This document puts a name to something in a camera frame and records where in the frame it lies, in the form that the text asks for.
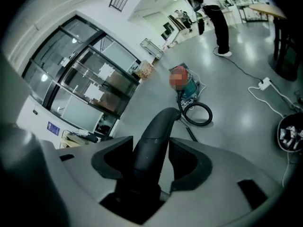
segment black pants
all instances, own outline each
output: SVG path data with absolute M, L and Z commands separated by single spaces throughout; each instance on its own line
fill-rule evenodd
M 217 36 L 217 45 L 219 46 L 218 53 L 227 53 L 229 51 L 229 35 L 228 26 L 223 13 L 217 5 L 204 6 L 203 10 L 214 24 L 214 31 Z

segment shiny floor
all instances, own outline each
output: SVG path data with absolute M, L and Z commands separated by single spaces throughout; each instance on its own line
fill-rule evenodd
M 238 29 L 231 26 L 229 33 L 233 53 L 230 59 L 255 77 L 269 77 L 283 94 L 295 100 L 294 92 L 303 89 L 302 67 L 299 68 L 297 81 L 290 82 L 278 76 L 267 62 L 268 56 L 274 51 L 273 24 L 239 24 Z M 191 127 L 198 140 L 245 157 L 280 183 L 287 165 L 286 153 L 274 141 L 281 117 L 248 92 L 248 87 L 258 86 L 258 80 L 243 74 L 229 61 L 213 55 L 214 47 L 216 38 L 211 30 L 167 50 L 154 72 L 138 87 L 114 137 L 133 135 L 136 145 L 158 112 L 166 107 L 178 107 L 176 92 L 169 86 L 168 69 L 185 63 L 207 85 L 199 101 L 207 104 L 214 115 L 210 125 L 203 128 Z M 292 113 L 273 88 L 254 93 L 282 114 Z M 194 109 L 191 114 L 196 119 L 206 117 L 202 110 Z M 174 124 L 171 136 L 190 140 L 180 122 Z M 294 167 L 295 165 L 290 166 L 290 172 Z M 166 160 L 160 179 L 164 191 L 169 190 L 172 180 L 172 166 Z

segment window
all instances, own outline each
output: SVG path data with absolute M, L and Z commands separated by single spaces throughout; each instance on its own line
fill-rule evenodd
M 127 73 L 138 63 L 117 41 L 76 16 L 43 42 L 22 77 L 54 115 L 109 135 L 139 84 Z

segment person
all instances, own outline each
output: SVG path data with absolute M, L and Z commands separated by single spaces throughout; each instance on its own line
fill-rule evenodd
M 197 12 L 198 6 L 201 4 L 205 14 L 211 19 L 214 24 L 214 30 L 217 37 L 218 55 L 229 57 L 232 55 L 229 48 L 229 33 L 228 26 L 222 11 L 220 10 L 220 3 L 218 0 L 188 0 L 190 5 Z
M 192 25 L 193 22 L 191 21 L 191 19 L 190 19 L 190 17 L 188 16 L 187 12 L 186 12 L 186 11 L 182 11 L 182 10 L 180 10 L 180 11 L 181 11 L 181 13 L 184 14 L 184 16 L 185 16 L 185 18 L 188 20 L 189 24 Z
M 190 24 L 188 20 L 185 18 L 184 14 L 181 13 L 179 10 L 176 10 L 175 13 L 178 15 L 178 18 L 181 20 L 184 26 L 189 29 L 189 32 L 192 32 L 193 30 L 191 29 Z

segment paper sign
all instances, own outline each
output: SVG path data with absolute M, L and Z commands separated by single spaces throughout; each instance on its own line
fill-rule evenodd
M 110 65 L 104 63 L 104 65 L 99 69 L 99 71 L 100 72 L 98 76 L 105 81 L 114 73 L 115 69 L 113 69 Z
M 47 129 L 48 129 L 51 133 L 53 133 L 53 134 L 55 134 L 55 135 L 59 135 L 60 129 L 59 129 L 57 126 L 53 125 L 51 122 L 48 122 L 48 124 L 47 124 Z
M 99 90 L 99 87 L 95 86 L 93 83 L 89 85 L 84 96 L 88 97 L 90 100 L 96 99 L 100 101 L 101 97 L 103 96 L 104 92 Z

